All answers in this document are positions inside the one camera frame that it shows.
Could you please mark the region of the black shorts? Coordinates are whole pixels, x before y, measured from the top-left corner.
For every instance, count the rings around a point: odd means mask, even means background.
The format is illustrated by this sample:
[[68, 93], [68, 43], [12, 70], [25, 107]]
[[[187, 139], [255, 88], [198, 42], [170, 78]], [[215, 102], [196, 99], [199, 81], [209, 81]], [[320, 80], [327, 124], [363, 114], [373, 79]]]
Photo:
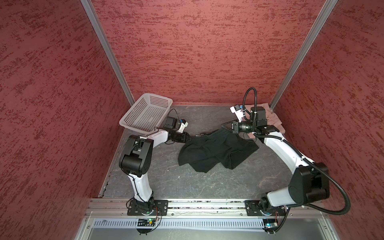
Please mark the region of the black shorts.
[[179, 152], [178, 164], [190, 165], [201, 173], [209, 172], [217, 164], [233, 170], [258, 149], [255, 141], [220, 129], [185, 143]]

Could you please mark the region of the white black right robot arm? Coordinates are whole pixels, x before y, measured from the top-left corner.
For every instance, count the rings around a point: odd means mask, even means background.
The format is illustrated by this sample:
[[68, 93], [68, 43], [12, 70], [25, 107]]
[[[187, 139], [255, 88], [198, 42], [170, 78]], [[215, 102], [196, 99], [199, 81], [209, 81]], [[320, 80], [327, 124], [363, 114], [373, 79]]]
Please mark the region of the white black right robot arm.
[[329, 179], [315, 169], [318, 167], [327, 174], [327, 166], [317, 164], [300, 151], [294, 150], [275, 126], [264, 125], [254, 128], [251, 122], [230, 121], [222, 124], [222, 128], [234, 134], [253, 134], [273, 150], [292, 173], [287, 187], [262, 195], [257, 209], [263, 215], [269, 216], [281, 207], [298, 207], [329, 198]]

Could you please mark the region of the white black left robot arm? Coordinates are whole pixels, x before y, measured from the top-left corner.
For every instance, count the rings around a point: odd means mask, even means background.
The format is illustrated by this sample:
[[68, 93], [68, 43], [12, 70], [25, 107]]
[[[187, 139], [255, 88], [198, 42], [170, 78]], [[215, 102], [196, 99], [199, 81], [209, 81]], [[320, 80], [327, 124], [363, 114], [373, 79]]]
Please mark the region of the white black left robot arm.
[[119, 159], [119, 168], [130, 178], [134, 189], [133, 199], [128, 206], [129, 212], [149, 216], [156, 209], [148, 178], [153, 149], [168, 141], [185, 144], [191, 140], [188, 133], [164, 129], [158, 129], [146, 136], [129, 136]]

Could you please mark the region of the pink drawstring shorts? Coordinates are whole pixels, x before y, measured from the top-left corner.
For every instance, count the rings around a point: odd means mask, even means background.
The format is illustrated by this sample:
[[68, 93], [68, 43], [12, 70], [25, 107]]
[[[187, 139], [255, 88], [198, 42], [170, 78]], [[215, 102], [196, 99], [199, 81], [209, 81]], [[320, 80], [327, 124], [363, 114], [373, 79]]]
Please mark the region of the pink drawstring shorts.
[[[245, 105], [245, 107], [248, 111], [251, 112], [251, 108], [254, 107], [254, 105]], [[264, 108], [266, 116], [262, 119], [267, 120], [267, 125], [275, 126], [280, 131], [280, 133], [282, 133], [282, 134], [284, 134], [286, 132], [286, 130], [283, 127], [282, 121], [279, 119], [278, 115], [273, 110], [271, 110], [268, 103], [257, 104], [257, 107]], [[260, 115], [259, 113], [257, 115], [258, 116], [256, 117], [256, 119], [260, 119], [262, 116], [264, 116], [264, 115]], [[249, 133], [249, 134], [243, 134], [243, 138], [248, 139], [248, 140], [251, 140], [251, 139], [254, 140], [255, 136], [253, 136], [251, 133]]]

